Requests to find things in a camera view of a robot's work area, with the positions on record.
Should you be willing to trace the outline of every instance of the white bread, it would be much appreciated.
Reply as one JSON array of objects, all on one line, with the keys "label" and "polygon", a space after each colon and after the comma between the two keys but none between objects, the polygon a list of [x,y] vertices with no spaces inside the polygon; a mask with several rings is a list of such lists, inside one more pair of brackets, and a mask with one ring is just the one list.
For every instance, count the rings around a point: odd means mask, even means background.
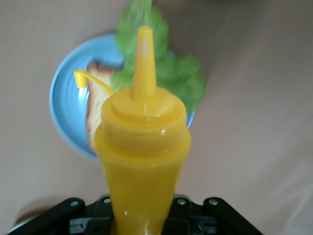
[{"label": "white bread", "polygon": [[[116,68],[106,67],[99,65],[96,62],[92,62],[88,65],[87,71],[92,76],[98,78],[108,86],[111,84],[111,77]],[[88,80],[88,102],[86,112],[86,131],[88,133],[88,145],[91,150],[94,151],[93,136],[94,133],[101,123],[101,108],[103,102],[109,97],[101,87],[96,83]]]}]

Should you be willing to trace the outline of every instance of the yellow squeeze bottle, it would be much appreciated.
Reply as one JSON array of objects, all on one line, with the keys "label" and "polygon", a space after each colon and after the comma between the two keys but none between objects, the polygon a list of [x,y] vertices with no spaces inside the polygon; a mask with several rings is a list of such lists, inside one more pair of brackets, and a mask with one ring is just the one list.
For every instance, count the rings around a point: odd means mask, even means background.
[{"label": "yellow squeeze bottle", "polygon": [[95,151],[117,235],[160,235],[191,145],[183,102],[157,87],[153,31],[138,31],[133,85],[103,104]]}]

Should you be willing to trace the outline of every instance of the table surface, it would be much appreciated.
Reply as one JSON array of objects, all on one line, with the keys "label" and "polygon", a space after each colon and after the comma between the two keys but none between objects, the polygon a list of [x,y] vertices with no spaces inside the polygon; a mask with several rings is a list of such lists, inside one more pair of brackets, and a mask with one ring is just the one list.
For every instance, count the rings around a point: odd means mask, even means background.
[{"label": "table surface", "polygon": [[[114,32],[130,0],[2,0],[0,234],[69,197],[108,193],[49,112],[62,60]],[[171,48],[196,56],[207,94],[177,193],[231,204],[265,235],[313,233],[313,1],[156,0]]]}]

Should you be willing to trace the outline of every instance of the blue plate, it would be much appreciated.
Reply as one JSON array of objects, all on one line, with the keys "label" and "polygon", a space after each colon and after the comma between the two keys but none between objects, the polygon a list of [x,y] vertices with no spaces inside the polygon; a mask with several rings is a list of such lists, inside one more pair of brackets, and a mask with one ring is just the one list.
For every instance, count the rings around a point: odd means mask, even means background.
[{"label": "blue plate", "polygon": [[[79,153],[97,160],[87,145],[85,130],[88,89],[78,89],[73,71],[86,69],[91,61],[109,66],[121,66],[123,56],[114,42],[115,34],[93,38],[73,50],[57,69],[50,89],[50,112],[61,137]],[[187,117],[190,126],[194,112]]]}]

